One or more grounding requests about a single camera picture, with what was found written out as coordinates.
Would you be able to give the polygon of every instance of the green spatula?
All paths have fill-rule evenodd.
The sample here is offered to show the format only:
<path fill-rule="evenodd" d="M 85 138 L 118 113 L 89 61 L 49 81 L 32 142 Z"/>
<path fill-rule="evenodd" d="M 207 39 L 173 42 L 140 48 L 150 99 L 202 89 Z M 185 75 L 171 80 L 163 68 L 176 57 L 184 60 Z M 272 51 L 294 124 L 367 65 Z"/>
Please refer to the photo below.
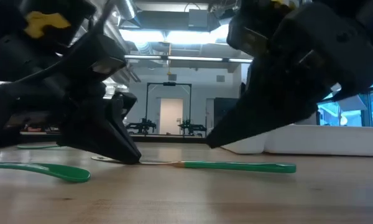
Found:
<path fill-rule="evenodd" d="M 61 146 L 58 145 L 51 145 L 51 146 L 17 146 L 17 149 L 59 149 Z"/>
<path fill-rule="evenodd" d="M 93 156 L 96 161 L 120 163 L 114 159 L 104 156 Z M 224 169 L 224 170 L 242 170 L 256 172 L 272 172 L 282 174 L 292 174 L 296 172 L 296 165 L 291 163 L 273 163 L 273 162 L 208 162 L 208 161 L 175 161 L 175 162 L 140 162 L 141 165 L 153 166 L 172 166 L 182 168 L 196 169 Z"/>
<path fill-rule="evenodd" d="M 24 164 L 19 162 L 0 162 L 0 169 L 15 169 L 37 172 L 74 183 L 87 182 L 91 176 L 90 172 L 88 172 L 87 170 L 58 164 Z"/>

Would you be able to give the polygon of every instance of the spatula handle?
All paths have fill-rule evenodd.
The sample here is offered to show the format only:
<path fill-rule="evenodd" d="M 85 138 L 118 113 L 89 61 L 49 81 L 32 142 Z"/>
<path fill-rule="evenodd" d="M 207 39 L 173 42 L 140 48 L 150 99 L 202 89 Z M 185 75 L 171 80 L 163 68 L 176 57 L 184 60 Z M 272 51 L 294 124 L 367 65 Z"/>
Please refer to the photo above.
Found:
<path fill-rule="evenodd" d="M 17 146 L 17 149 L 55 149 L 60 148 L 61 146 L 52 145 L 52 146 Z"/>
<path fill-rule="evenodd" d="M 296 165 L 289 163 L 244 163 L 244 162 L 206 162 L 183 161 L 185 168 L 244 170 L 256 172 L 274 172 L 292 174 L 296 172 Z"/>

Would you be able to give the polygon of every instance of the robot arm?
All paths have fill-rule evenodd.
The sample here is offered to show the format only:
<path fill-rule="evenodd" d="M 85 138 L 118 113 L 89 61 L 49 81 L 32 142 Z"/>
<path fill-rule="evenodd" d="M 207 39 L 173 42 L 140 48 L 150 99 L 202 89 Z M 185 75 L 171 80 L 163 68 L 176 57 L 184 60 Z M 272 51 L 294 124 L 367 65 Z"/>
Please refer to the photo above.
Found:
<path fill-rule="evenodd" d="M 306 119 L 333 97 L 373 84 L 373 0 L 314 1 L 292 9 L 278 1 L 243 1 L 228 44 L 254 56 L 247 91 L 207 137 L 218 147 Z"/>
<path fill-rule="evenodd" d="M 103 99 L 102 81 L 126 66 L 124 52 L 103 35 L 114 1 L 71 47 L 95 7 L 85 0 L 65 2 L 0 1 L 0 81 L 11 82 L 0 85 L 0 147 L 17 144 L 25 125 L 55 123 L 58 145 L 136 163 L 140 152 L 122 123 L 136 97 L 115 93 Z"/>

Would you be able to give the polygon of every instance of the yellow clip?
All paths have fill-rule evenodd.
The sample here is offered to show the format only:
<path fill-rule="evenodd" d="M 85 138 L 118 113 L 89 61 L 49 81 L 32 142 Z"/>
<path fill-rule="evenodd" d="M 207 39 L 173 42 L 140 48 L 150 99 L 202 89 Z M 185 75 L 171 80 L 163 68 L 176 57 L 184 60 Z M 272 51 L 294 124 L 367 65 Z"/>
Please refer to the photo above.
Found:
<path fill-rule="evenodd" d="M 26 16 L 26 20 L 29 25 L 24 29 L 24 31 L 34 39 L 44 36 L 43 28 L 45 26 L 53 26 L 59 29 L 71 26 L 71 24 L 59 13 L 42 14 L 41 12 L 32 11 Z"/>
<path fill-rule="evenodd" d="M 288 1 L 284 1 L 284 0 L 272 0 L 273 2 L 277 2 L 279 4 L 284 4 L 286 6 L 288 6 L 290 9 L 296 9 L 297 8 L 297 5 L 294 1 L 292 0 L 288 0 Z"/>

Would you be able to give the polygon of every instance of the table surface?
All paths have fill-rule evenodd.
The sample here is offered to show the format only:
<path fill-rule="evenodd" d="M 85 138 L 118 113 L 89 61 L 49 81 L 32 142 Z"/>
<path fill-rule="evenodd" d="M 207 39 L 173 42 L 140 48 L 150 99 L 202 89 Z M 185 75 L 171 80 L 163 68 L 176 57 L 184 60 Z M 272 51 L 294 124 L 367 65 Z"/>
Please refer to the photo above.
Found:
<path fill-rule="evenodd" d="M 199 144 L 138 144 L 144 159 L 293 162 L 296 174 L 124 166 L 71 148 L 0 151 L 4 162 L 88 169 L 69 184 L 0 169 L 3 223 L 373 223 L 373 158 L 240 156 Z"/>

